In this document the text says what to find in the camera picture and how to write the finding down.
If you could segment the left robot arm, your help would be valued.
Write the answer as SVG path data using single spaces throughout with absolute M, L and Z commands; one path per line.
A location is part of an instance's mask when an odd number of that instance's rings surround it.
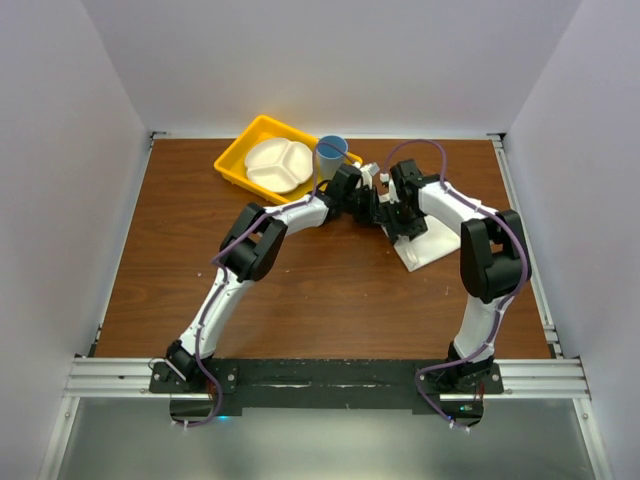
M 203 361 L 216 351 L 220 335 L 246 291 L 271 271 L 284 239 L 320 227 L 347 210 L 359 187 L 372 185 L 375 163 L 342 165 L 323 190 L 275 207 L 248 204 L 224 238 L 212 263 L 217 267 L 210 291 L 189 327 L 167 349 L 165 363 L 173 382 L 185 392 L 207 380 Z

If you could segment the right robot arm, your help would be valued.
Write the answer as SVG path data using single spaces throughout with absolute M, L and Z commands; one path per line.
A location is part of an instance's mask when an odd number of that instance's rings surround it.
M 424 175 L 412 160 L 380 180 L 388 189 L 380 201 L 383 230 L 408 270 L 459 254 L 468 294 L 463 320 L 446 361 L 423 374 L 469 392 L 490 371 L 506 310 L 531 277 L 521 217 L 462 194 L 442 174 Z

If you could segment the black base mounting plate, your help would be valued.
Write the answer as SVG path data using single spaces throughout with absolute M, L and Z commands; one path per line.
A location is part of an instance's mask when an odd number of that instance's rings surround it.
M 170 412 L 201 419 L 214 409 L 240 416 L 248 409 L 443 410 L 467 425 L 478 423 L 487 395 L 504 391 L 498 364 L 439 370 L 433 360 L 233 359 L 205 361 L 206 373 L 183 380 L 163 362 L 149 390 L 168 394 Z

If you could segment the white divided plate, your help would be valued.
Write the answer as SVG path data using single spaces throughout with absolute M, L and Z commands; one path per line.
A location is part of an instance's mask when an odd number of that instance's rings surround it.
M 254 146 L 245 156 L 244 165 L 249 181 L 276 194 L 295 190 L 313 173 L 311 149 L 282 137 Z

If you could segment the white cloth napkin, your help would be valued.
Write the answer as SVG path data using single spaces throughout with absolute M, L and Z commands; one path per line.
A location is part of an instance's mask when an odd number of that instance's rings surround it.
M 455 252 L 460 248 L 461 224 L 471 219 L 483 219 L 483 207 L 478 199 L 458 200 L 451 195 L 422 195 L 419 206 L 427 214 L 427 231 L 410 240 L 399 235 L 393 241 L 390 230 L 382 227 L 385 235 L 409 272 L 418 270 Z

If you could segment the yellow plastic tray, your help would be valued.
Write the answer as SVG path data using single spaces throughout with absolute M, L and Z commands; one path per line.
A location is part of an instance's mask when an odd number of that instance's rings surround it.
M 326 170 L 312 158 L 318 139 L 267 115 L 257 116 L 214 162 L 230 183 L 273 203 L 300 199 Z

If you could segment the blue plastic cup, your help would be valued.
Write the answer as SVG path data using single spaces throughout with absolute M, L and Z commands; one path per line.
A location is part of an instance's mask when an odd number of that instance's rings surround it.
M 316 159 L 323 180 L 331 179 L 338 168 L 345 162 L 345 154 L 349 146 L 345 138 L 327 135 L 319 140 L 316 147 Z

